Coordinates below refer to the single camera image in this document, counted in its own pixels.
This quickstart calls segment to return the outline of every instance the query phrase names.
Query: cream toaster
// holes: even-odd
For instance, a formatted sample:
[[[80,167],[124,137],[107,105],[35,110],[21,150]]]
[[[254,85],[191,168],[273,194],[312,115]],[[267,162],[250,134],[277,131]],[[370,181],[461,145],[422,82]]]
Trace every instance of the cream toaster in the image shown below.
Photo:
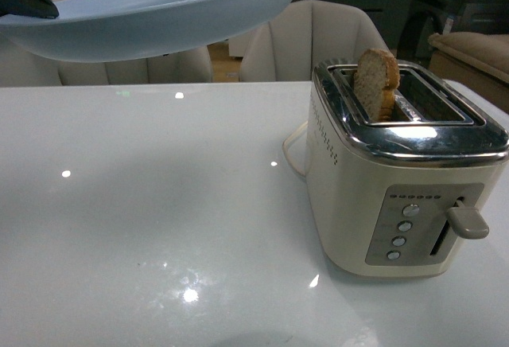
[[[370,122],[353,94],[355,64],[313,70],[305,178],[331,261],[355,275],[447,270],[508,159],[507,132],[424,68],[398,62],[391,119]]]

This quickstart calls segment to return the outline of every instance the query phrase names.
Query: beige sofa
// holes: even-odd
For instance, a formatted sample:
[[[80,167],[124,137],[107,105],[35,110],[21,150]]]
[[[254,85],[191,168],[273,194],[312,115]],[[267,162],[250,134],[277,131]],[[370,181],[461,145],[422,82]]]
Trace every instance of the beige sofa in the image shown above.
[[[509,34],[434,34],[429,70],[456,80],[509,113]]]

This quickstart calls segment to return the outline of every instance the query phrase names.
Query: power cord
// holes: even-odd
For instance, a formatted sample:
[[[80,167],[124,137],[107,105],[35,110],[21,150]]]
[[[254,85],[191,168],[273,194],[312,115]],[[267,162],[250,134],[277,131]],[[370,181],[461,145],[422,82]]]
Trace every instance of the power cord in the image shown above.
[[[302,177],[305,177],[305,171],[299,168],[295,161],[290,157],[288,149],[294,144],[301,136],[304,134],[305,130],[308,128],[308,122],[305,121],[301,124],[290,136],[288,136],[283,142],[283,154],[285,155],[286,161],[289,166],[295,171],[295,173],[299,174]]]

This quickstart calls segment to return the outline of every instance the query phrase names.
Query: chair backrest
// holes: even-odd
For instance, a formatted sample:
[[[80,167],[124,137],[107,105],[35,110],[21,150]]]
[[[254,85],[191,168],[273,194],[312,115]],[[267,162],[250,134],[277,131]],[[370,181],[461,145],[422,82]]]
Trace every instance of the chair backrest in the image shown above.
[[[331,58],[357,60],[369,48],[387,49],[361,9],[333,2],[293,2],[253,33],[241,81],[311,80],[312,68]]]
[[[0,34],[0,87],[211,83],[206,46],[162,57],[107,63],[60,62],[39,57]]]
[[[205,46],[118,62],[58,62],[58,72],[65,86],[212,82],[212,62]]]
[[[0,34],[0,87],[61,86],[56,62],[25,51]]]

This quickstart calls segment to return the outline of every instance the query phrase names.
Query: bread slice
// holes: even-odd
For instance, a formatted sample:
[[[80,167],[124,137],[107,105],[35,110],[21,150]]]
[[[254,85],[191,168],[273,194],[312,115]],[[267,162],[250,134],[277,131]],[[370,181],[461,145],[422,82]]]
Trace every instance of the bread slice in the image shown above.
[[[392,53],[368,49],[359,58],[354,93],[373,122],[390,120],[394,90],[399,86],[399,67]]]

